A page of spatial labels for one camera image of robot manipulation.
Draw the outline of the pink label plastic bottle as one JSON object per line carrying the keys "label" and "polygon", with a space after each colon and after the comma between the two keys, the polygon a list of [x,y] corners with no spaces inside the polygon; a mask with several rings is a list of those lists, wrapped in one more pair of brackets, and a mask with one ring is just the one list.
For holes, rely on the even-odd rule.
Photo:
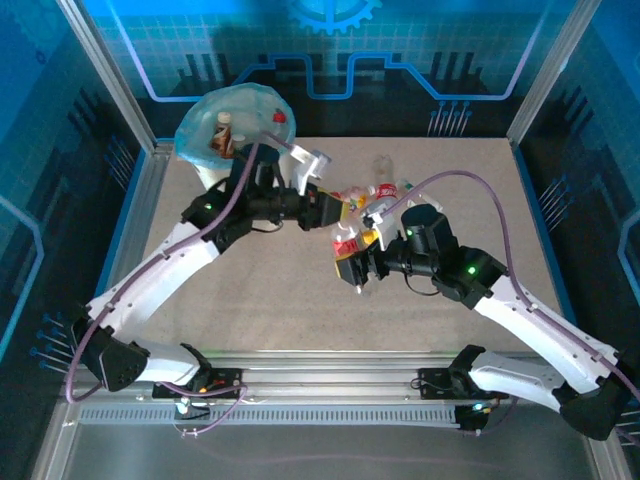
{"label": "pink label plastic bottle", "polygon": [[341,219],[359,217],[366,206],[374,199],[376,188],[373,185],[351,186],[332,195],[342,202]]}

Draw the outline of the clear bottle green cap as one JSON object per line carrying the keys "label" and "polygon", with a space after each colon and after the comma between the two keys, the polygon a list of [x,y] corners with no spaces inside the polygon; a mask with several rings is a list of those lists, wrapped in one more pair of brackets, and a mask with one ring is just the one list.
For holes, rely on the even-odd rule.
{"label": "clear bottle green cap", "polygon": [[[401,178],[396,182],[396,187],[398,198],[405,197],[411,190],[414,189],[414,185],[404,178]],[[437,200],[428,195],[424,190],[421,190],[419,193],[407,199],[404,204],[406,208],[414,207],[419,204],[429,204],[433,206],[437,212],[443,212],[442,205]]]}

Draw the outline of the brown tea plastic bottle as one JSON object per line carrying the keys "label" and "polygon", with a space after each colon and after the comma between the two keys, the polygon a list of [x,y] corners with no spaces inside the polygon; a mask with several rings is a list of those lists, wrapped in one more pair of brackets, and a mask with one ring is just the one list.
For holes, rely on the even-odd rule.
{"label": "brown tea plastic bottle", "polygon": [[224,159],[230,159],[234,155],[231,124],[231,113],[219,112],[216,117],[214,134],[209,142],[209,147]]}

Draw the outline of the blue plastic bin liner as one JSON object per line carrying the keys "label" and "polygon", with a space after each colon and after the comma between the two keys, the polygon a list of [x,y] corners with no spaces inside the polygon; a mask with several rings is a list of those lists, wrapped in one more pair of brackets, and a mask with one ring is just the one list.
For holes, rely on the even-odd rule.
{"label": "blue plastic bin liner", "polygon": [[[286,124],[272,121],[276,110],[286,114]],[[222,111],[232,115],[234,154],[237,147],[262,139],[265,132],[288,144],[295,139],[296,120],[288,103],[269,86],[244,83],[211,91],[191,107],[175,133],[176,155],[194,165],[222,168],[226,159],[209,147]]]}

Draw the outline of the grey metal panel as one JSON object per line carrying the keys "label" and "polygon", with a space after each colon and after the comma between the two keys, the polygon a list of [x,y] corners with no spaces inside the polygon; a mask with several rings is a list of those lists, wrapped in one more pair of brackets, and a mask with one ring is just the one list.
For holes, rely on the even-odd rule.
{"label": "grey metal panel", "polygon": [[248,423],[190,438],[124,403],[60,407],[28,480],[640,480],[640,451],[590,441],[551,413],[499,410],[479,434],[413,425]]}

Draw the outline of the black connector box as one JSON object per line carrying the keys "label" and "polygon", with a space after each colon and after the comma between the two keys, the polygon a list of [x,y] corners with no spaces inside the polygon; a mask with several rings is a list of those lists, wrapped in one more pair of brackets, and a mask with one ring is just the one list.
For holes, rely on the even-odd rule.
{"label": "black connector box", "polygon": [[488,424],[493,408],[490,404],[473,401],[454,407],[455,422],[462,432],[479,435]]}

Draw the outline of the white connector plug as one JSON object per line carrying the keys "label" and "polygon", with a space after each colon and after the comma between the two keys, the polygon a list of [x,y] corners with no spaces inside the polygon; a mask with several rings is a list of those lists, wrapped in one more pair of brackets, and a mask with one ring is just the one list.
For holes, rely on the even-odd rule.
{"label": "white connector plug", "polygon": [[204,420],[211,417],[211,407],[205,401],[209,398],[208,392],[189,392],[187,390],[176,391],[180,399],[176,402],[176,415],[182,421]]}

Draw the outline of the aluminium mounting rail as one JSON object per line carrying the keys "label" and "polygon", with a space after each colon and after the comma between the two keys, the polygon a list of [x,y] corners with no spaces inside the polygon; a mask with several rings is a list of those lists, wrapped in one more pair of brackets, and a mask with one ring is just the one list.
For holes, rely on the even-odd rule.
{"label": "aluminium mounting rail", "polygon": [[[149,344],[140,346],[112,345],[98,353],[77,353],[65,380],[65,395],[70,403],[80,402],[101,388],[117,392],[136,382],[164,384],[168,388],[181,386],[197,373],[213,368],[198,350],[188,344],[169,347]],[[606,374],[588,352],[554,356],[549,365],[529,363],[469,345],[446,367],[451,373],[465,374],[481,390],[525,398],[557,409],[562,402],[562,389],[571,395],[590,394],[598,390]],[[371,368],[355,366],[323,366],[317,358],[300,368],[287,365],[279,373],[267,368],[271,383],[321,383],[332,387],[348,383],[354,374],[358,381],[374,381],[379,375]]]}

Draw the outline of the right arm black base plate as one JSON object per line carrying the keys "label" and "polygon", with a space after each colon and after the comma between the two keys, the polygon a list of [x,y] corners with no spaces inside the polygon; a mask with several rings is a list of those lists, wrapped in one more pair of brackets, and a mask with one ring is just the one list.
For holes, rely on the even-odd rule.
{"label": "right arm black base plate", "polygon": [[410,387],[422,400],[503,400],[508,394],[481,390],[465,374],[448,368],[422,368],[410,381]]}

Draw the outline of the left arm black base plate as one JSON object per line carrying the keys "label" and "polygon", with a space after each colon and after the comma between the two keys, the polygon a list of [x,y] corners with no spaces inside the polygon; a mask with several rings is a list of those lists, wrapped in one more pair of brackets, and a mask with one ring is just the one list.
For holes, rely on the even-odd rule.
{"label": "left arm black base plate", "polygon": [[212,398],[238,399],[243,385],[243,371],[237,368],[213,368],[197,373],[187,384],[168,388],[156,383],[152,389],[153,399],[188,398],[204,400]]}

